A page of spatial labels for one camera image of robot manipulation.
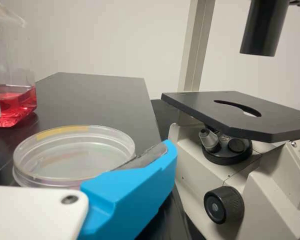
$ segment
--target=metal screw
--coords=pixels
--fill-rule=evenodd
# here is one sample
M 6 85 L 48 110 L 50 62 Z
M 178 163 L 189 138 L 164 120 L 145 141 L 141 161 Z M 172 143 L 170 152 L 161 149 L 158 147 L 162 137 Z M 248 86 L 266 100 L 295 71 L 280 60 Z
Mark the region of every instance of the metal screw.
M 62 204 L 73 204 L 75 203 L 76 201 L 78 201 L 78 197 L 77 196 L 74 196 L 74 195 L 69 195 L 69 196 L 66 196 L 64 197 L 62 200 L 61 200 L 61 203 Z
M 291 146 L 294 147 L 294 148 L 296 148 L 297 147 L 297 143 L 295 141 L 292 141 L 291 142 Z

